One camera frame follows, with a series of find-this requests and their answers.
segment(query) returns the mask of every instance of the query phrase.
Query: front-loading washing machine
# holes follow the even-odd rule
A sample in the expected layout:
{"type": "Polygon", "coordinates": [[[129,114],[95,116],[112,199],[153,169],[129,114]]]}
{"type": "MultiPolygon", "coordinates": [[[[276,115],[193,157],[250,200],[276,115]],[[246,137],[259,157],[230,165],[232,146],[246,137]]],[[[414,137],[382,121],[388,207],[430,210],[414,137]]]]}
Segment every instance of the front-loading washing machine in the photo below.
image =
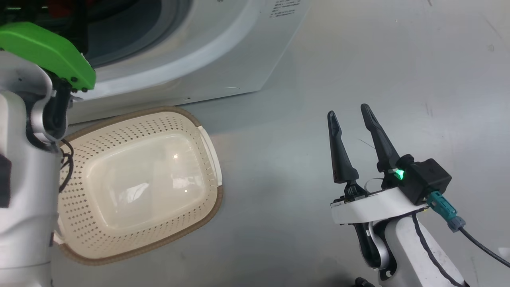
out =
{"type": "Polygon", "coordinates": [[[75,94],[69,123],[261,89],[310,1],[91,1],[97,83],[75,94]]]}

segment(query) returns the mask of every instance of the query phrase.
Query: green led light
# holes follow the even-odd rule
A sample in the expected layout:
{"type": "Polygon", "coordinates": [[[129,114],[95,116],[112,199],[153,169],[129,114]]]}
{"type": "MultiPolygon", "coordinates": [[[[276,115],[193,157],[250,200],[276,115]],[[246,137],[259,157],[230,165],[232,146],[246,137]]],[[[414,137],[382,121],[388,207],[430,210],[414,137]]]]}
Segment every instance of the green led light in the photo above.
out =
{"type": "Polygon", "coordinates": [[[398,179],[400,179],[400,180],[404,179],[404,171],[403,171],[403,170],[396,170],[396,171],[395,171],[395,176],[396,176],[398,179]]]}

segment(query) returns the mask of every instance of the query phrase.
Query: beige basket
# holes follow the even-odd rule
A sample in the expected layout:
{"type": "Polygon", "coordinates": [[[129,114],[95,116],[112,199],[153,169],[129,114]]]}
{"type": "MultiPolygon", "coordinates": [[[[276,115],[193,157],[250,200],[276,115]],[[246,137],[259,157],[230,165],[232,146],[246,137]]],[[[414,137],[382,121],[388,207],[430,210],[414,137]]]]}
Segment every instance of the beige basket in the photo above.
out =
{"type": "MultiPolygon", "coordinates": [[[[74,170],[59,195],[55,242],[80,263],[102,265],[150,251],[201,227],[219,209],[216,152],[183,109],[118,116],[67,140],[74,170]]],[[[67,172],[61,171],[61,182],[67,172]]]]}

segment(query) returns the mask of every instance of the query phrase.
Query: basket handle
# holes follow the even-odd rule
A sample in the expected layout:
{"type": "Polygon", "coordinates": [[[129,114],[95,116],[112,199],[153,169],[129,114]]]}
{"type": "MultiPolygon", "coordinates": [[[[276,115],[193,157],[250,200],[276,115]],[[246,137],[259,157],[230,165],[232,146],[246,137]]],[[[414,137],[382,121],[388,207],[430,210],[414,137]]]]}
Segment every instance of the basket handle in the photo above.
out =
{"type": "Polygon", "coordinates": [[[218,180],[218,186],[223,185],[223,177],[221,175],[221,168],[220,168],[220,161],[218,159],[218,155],[216,154],[216,150],[214,149],[213,142],[211,141],[211,138],[209,137],[209,134],[206,132],[206,130],[202,126],[198,126],[197,129],[200,131],[200,135],[202,137],[203,145],[206,148],[207,155],[212,159],[212,168],[214,175],[216,176],[216,179],[218,180]]]}

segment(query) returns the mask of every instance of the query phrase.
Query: cable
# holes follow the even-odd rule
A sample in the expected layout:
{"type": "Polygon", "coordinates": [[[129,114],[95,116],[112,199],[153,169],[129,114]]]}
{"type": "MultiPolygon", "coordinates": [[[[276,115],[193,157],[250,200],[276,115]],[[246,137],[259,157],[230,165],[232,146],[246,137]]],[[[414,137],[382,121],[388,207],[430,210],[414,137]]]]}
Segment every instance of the cable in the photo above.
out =
{"type": "Polygon", "coordinates": [[[457,210],[451,205],[448,200],[438,191],[435,191],[429,195],[427,198],[427,204],[437,212],[441,217],[448,223],[448,227],[453,232],[461,231],[467,239],[469,239],[474,245],[476,245],[481,250],[484,250],[485,253],[490,255],[492,258],[496,259],[506,267],[510,268],[510,262],[505,259],[499,257],[496,253],[489,250],[487,247],[483,246],[480,242],[478,242],[475,238],[473,238],[465,229],[464,226],[466,222],[461,217],[457,216],[457,210]]]}
{"type": "Polygon", "coordinates": [[[69,148],[69,150],[71,150],[71,157],[74,155],[74,149],[72,148],[72,145],[66,140],[66,139],[61,139],[61,141],[69,148]]]}
{"type": "Polygon", "coordinates": [[[416,217],[416,213],[413,213],[413,222],[415,224],[416,234],[420,238],[420,242],[421,242],[421,245],[423,246],[423,249],[425,249],[425,251],[427,252],[428,257],[430,258],[430,261],[432,261],[432,263],[439,269],[439,272],[441,273],[441,275],[443,275],[446,279],[448,279],[448,281],[450,281],[450,283],[453,286],[465,287],[463,284],[457,283],[457,281],[455,281],[455,279],[453,279],[448,273],[446,273],[446,271],[443,269],[441,264],[439,264],[437,259],[434,257],[434,254],[432,254],[432,251],[430,250],[430,247],[428,246],[427,241],[425,240],[425,237],[423,236],[423,233],[420,230],[420,224],[418,223],[418,218],[416,217]]]}
{"type": "Polygon", "coordinates": [[[354,281],[354,286],[355,287],[375,287],[374,284],[371,284],[366,279],[361,278],[361,277],[356,278],[356,280],[354,281]]]}
{"type": "Polygon", "coordinates": [[[65,163],[60,167],[60,169],[63,169],[64,167],[69,165],[69,171],[67,172],[67,176],[65,177],[64,181],[62,182],[62,184],[59,187],[59,193],[61,193],[64,190],[64,188],[66,187],[69,180],[71,180],[72,170],[74,168],[74,163],[72,161],[72,157],[74,155],[74,149],[72,148],[71,144],[67,140],[62,139],[62,142],[69,148],[71,153],[70,154],[64,153],[64,151],[62,151],[62,149],[60,149],[63,154],[62,161],[64,160],[64,158],[67,158],[67,161],[65,161],[65,163]]]}
{"type": "Polygon", "coordinates": [[[485,247],[484,245],[482,245],[480,242],[478,242],[475,238],[473,238],[463,227],[459,228],[459,231],[462,232],[462,234],[464,234],[465,237],[467,237],[467,239],[469,239],[472,243],[474,243],[474,245],[478,246],[478,248],[480,248],[481,250],[484,250],[485,253],[487,253],[488,255],[490,255],[492,258],[498,260],[499,262],[501,262],[503,265],[505,265],[506,267],[509,267],[510,268],[510,262],[506,261],[505,259],[499,257],[496,253],[492,252],[491,250],[489,250],[487,247],[485,247]]]}

